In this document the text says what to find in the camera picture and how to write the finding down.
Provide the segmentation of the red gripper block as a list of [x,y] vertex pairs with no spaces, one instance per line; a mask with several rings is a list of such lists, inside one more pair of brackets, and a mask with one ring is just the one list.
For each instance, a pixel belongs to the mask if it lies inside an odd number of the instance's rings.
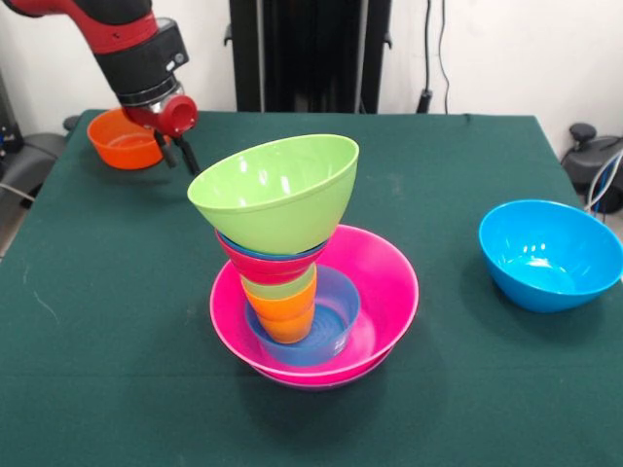
[[156,104],[124,107],[123,111],[135,124],[154,130],[154,139],[169,168],[176,167],[176,156],[171,152],[164,135],[177,137],[175,144],[181,150],[190,174],[197,176],[201,173],[190,143],[182,136],[196,125],[199,117],[196,102],[190,96],[172,94]]

